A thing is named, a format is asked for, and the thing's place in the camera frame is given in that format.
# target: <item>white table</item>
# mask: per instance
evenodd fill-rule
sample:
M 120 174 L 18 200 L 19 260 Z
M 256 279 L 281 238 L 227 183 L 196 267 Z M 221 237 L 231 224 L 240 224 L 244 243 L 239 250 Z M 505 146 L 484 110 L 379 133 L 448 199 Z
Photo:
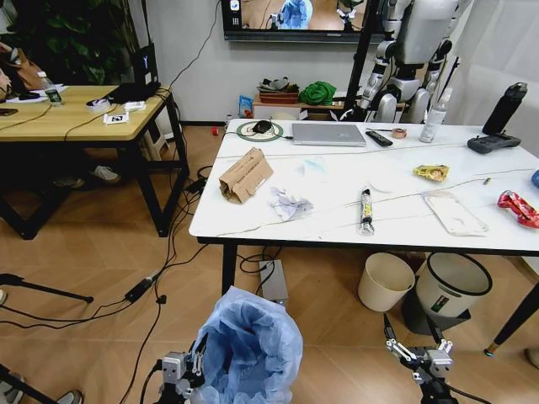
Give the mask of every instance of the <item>white table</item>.
M 233 120 L 228 131 L 246 122 Z M 291 121 L 275 123 L 283 127 L 285 136 L 291 136 Z M 347 125 L 357 125 L 362 133 L 366 127 L 395 126 Z M 225 135 L 189 229 L 200 243 L 224 246 L 222 292 L 234 283 L 238 245 L 539 256 L 539 231 L 518 225 L 513 213 L 496 205 L 501 193 L 510 189 L 539 206 L 539 189 L 531 183 L 539 159 L 521 147 L 477 154 L 466 146 L 468 139 L 481 135 L 477 126 L 443 125 L 432 144 L 418 140 L 422 125 L 398 126 L 408 130 L 408 137 L 392 138 L 394 144 L 388 148 L 378 146 L 368 136 L 366 147 L 342 147 L 296 146 L 287 139 L 251 142 L 233 133 Z M 219 177 L 253 146 L 264 152 L 275 173 L 254 197 L 235 205 L 221 195 Z M 313 157 L 325 161 L 325 177 L 304 176 L 302 163 Z M 413 168 L 422 164 L 445 164 L 450 167 L 449 176 L 435 183 L 413 175 Z M 388 178 L 389 193 L 370 186 L 376 232 L 372 237 L 361 235 L 357 225 L 360 192 L 370 183 L 387 184 Z M 491 178 L 488 184 L 484 184 L 486 178 Z M 270 206 L 271 186 L 297 187 L 308 195 L 314 208 L 283 222 Z M 421 196 L 435 189 L 452 192 L 488 225 L 487 236 L 449 234 Z

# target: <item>sneaker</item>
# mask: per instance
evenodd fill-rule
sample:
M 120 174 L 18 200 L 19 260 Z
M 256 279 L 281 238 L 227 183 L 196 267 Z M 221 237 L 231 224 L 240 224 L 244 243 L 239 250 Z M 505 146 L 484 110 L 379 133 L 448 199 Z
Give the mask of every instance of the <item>sneaker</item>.
M 12 373 L 11 376 L 19 379 L 20 381 L 24 381 L 23 376 L 16 373 Z M 19 404 L 24 396 L 24 393 L 21 390 L 14 389 L 8 383 L 3 381 L 0 383 L 0 396 L 4 396 L 6 398 L 7 404 Z
M 71 188 L 79 189 L 84 186 L 85 182 L 82 178 L 77 178 L 72 175 L 66 175 L 63 177 L 57 177 L 52 180 L 58 188 Z
M 83 393 L 79 390 L 71 390 L 60 397 L 56 402 L 58 404 L 83 404 Z
M 97 166 L 95 170 L 89 171 L 94 177 L 99 178 L 104 183 L 118 183 L 121 180 L 119 174 L 112 171 L 112 168 L 106 166 Z

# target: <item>red packaging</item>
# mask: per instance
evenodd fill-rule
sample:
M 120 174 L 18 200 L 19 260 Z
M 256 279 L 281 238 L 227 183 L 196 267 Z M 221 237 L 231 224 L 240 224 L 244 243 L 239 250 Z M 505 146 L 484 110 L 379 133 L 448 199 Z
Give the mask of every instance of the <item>red packaging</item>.
M 539 213 L 513 191 L 504 191 L 498 199 L 498 206 L 511 209 L 520 224 L 532 229 L 539 229 Z

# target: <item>shoe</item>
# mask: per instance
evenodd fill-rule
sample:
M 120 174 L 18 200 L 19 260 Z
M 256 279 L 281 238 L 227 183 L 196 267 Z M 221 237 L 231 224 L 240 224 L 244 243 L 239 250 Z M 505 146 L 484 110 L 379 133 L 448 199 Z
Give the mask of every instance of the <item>shoe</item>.
M 92 174 L 94 177 L 99 178 L 104 183 L 118 183 L 121 180 L 121 176 L 114 171 L 110 167 L 106 166 L 97 166 L 95 170 L 89 171 L 90 174 Z
M 19 379 L 20 381 L 24 381 L 23 376 L 16 373 L 12 373 L 11 376 Z M 24 393 L 21 390 L 14 389 L 8 383 L 3 381 L 0 383 L 0 395 L 4 395 L 6 397 L 7 404 L 19 404 L 24 396 Z
M 85 182 L 82 178 L 77 178 L 72 175 L 54 178 L 52 183 L 58 188 L 79 189 L 84 186 Z
M 526 355 L 530 363 L 539 369 L 539 348 L 525 349 L 524 354 Z
M 71 390 L 56 400 L 58 404 L 83 404 L 83 393 L 79 390 Z

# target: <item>white trash can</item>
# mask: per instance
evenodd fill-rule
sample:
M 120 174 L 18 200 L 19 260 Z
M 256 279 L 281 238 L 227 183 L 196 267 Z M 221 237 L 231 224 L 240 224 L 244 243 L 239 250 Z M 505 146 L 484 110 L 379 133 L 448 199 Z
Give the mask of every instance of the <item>white trash can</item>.
M 421 270 L 416 287 L 419 301 L 425 312 L 437 316 L 460 316 L 492 289 L 487 269 L 464 254 L 434 252 Z
M 379 252 L 368 257 L 357 293 L 373 311 L 388 311 L 414 287 L 414 271 L 401 258 Z

